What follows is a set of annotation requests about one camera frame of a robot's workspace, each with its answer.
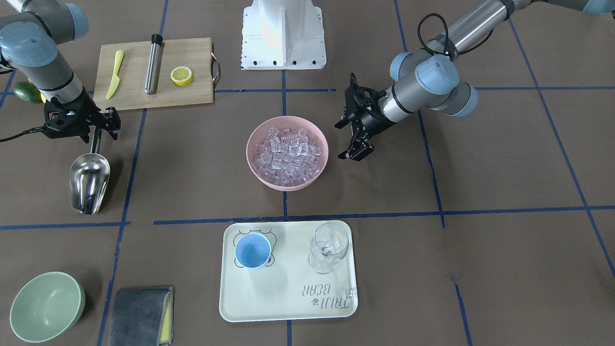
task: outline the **wine glass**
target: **wine glass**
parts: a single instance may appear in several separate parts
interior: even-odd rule
[[[320,274],[331,273],[348,251],[348,234],[335,222],[320,225],[310,241],[308,262]]]

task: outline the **metal scoop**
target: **metal scoop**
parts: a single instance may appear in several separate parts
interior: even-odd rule
[[[78,157],[71,166],[71,198],[73,208],[81,214],[98,213],[109,181],[109,161],[98,154],[101,129],[96,127],[89,154]]]

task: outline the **yellow plastic knife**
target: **yellow plastic knife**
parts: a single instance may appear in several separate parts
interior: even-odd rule
[[[116,59],[113,63],[113,75],[111,76],[111,85],[109,86],[109,91],[107,92],[107,100],[115,94],[117,87],[119,86],[119,68],[122,66],[122,61],[124,60],[124,51],[118,50],[116,52]]]

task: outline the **lemon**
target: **lemon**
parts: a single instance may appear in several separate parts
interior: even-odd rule
[[[179,66],[171,71],[171,80],[179,85],[185,86],[192,83],[194,77],[192,76],[192,70],[185,66]]]

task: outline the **black cable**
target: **black cable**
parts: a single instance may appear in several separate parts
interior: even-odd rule
[[[421,36],[421,26],[423,25],[423,23],[429,17],[437,17],[442,22],[442,26],[444,26],[444,52],[437,52],[437,51],[427,47],[427,45],[423,41],[423,37]],[[425,17],[423,17],[423,19],[421,19],[421,21],[419,22],[419,25],[418,25],[416,31],[417,31],[417,34],[418,34],[418,37],[419,37],[419,42],[421,42],[421,45],[423,46],[423,49],[428,51],[428,53],[430,53],[431,55],[442,54],[444,56],[449,57],[451,60],[453,59],[453,57],[451,56],[450,52],[448,54],[446,53],[447,49],[448,49],[449,40],[448,40],[448,25],[446,24],[446,20],[444,20],[444,17],[442,17],[441,15],[439,15],[437,13],[430,13],[430,14],[426,15]],[[472,47],[470,49],[464,50],[463,52],[460,52],[458,55],[463,55],[463,54],[472,52],[474,49],[480,47],[483,43],[487,42],[487,40],[491,37],[491,34],[493,34],[493,29],[491,31],[489,31],[489,34],[487,34],[487,37],[485,37],[484,40],[480,41],[480,43],[478,43],[476,46],[474,46],[474,47]]]
[[[37,133],[37,132],[42,132],[44,129],[45,129],[45,128],[44,128],[43,126],[33,127],[33,128],[31,128],[30,130],[23,131],[23,132],[21,132],[21,133],[19,133],[19,134],[16,134],[16,135],[14,135],[14,136],[7,137],[7,138],[4,138],[4,139],[0,139],[0,142],[8,142],[8,141],[10,141],[10,140],[13,140],[13,139],[19,138],[19,137],[21,137],[21,136],[23,136],[23,135],[27,135],[27,134],[35,134],[35,133]]]
[[[480,41],[480,43],[479,43],[479,44],[477,44],[476,46],[474,46],[474,47],[472,47],[472,48],[470,48],[470,49],[464,50],[463,52],[460,52],[459,54],[460,54],[460,55],[463,55],[463,54],[465,54],[465,53],[472,52],[474,49],[476,49],[476,48],[480,47],[483,43],[487,42],[487,40],[491,37],[491,34],[493,34],[493,29],[491,29],[491,31],[489,31],[489,33],[487,34],[487,37],[485,37],[485,39],[484,39],[484,40]]]
[[[442,26],[444,26],[444,52],[437,52],[437,51],[427,47],[427,44],[425,44],[425,42],[423,41],[423,37],[421,36],[421,26],[430,17],[437,17],[442,22]],[[421,42],[421,45],[423,46],[423,49],[428,51],[428,53],[430,53],[431,55],[442,54],[444,56],[451,57],[450,53],[449,54],[446,53],[446,49],[448,48],[448,25],[446,25],[446,20],[444,20],[444,17],[442,17],[441,15],[439,15],[437,13],[430,13],[430,14],[426,15],[425,17],[423,17],[423,19],[421,19],[421,21],[419,22],[419,25],[416,27],[416,33],[419,36],[419,42]]]

